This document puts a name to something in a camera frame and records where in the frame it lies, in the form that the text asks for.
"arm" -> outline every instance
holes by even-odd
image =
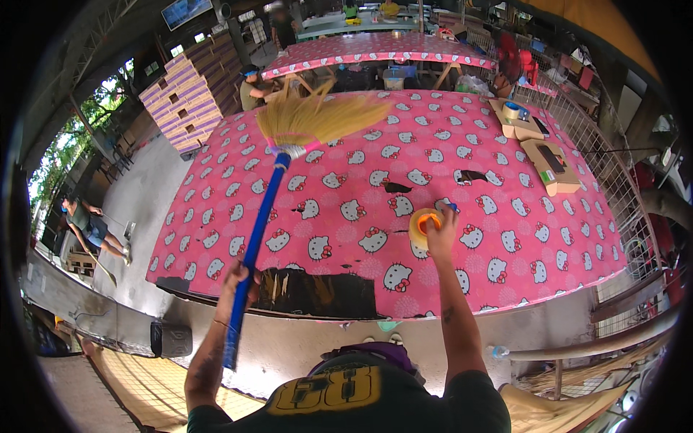
[[[447,206],[440,230],[435,229],[432,220],[426,222],[429,252],[440,278],[441,325],[448,358],[446,385],[463,371],[478,370],[486,373],[481,356],[479,328],[453,267],[451,250],[457,239],[458,223],[457,212]]]
[[[94,212],[96,215],[103,215],[103,211],[100,207],[92,206],[84,200],[82,200],[82,206],[84,206],[89,212]]]
[[[253,98],[264,98],[265,96],[269,95],[272,93],[272,89],[258,89],[257,87],[253,88],[253,90],[250,91],[250,96]]]
[[[79,240],[80,244],[82,244],[82,248],[84,248],[85,251],[89,251],[89,249],[87,248],[87,244],[85,244],[85,239],[82,237],[82,231],[79,230],[77,226],[72,223],[69,223],[69,226],[72,229],[72,231],[75,232],[75,236],[77,236],[77,240]]]
[[[212,321],[207,336],[202,340],[198,352],[190,363],[185,378],[185,401],[188,406],[188,413],[198,406],[218,407],[215,399],[221,383],[221,363],[226,342],[227,324],[231,319],[236,286],[239,281],[243,281],[248,276],[248,269],[241,265],[242,259],[242,257],[236,258],[231,264],[217,301],[214,321]],[[259,278],[259,274],[255,274],[256,283]],[[257,299],[258,286],[255,284],[248,294],[246,308]]]

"green t-shirt woman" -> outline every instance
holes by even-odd
[[[342,11],[347,15],[346,19],[354,19],[358,16],[358,6],[354,0],[344,0]]]

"television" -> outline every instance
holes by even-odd
[[[177,0],[162,10],[161,15],[170,31],[174,31],[192,18],[212,9],[211,0]]]

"hand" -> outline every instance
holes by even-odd
[[[226,274],[224,283],[221,286],[221,295],[217,301],[217,308],[215,312],[215,319],[222,321],[224,323],[231,319],[231,311],[234,308],[234,297],[236,296],[236,286],[238,283],[245,280],[248,277],[248,268],[243,266],[243,257],[237,256],[229,267],[229,271]],[[261,273],[255,271],[253,275],[253,283],[248,291],[248,297],[245,304],[245,309],[247,310],[250,306],[258,300],[260,296]]]
[[[453,242],[457,239],[458,224],[459,216],[449,206],[443,208],[443,224],[440,229],[435,228],[433,219],[429,218],[426,221],[428,253],[434,262],[451,261]]]

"red fan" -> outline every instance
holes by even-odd
[[[508,32],[500,32],[496,37],[498,47],[498,71],[514,84],[525,75],[527,81],[534,85],[538,75],[538,65],[532,59],[532,53],[518,49],[515,38]]]

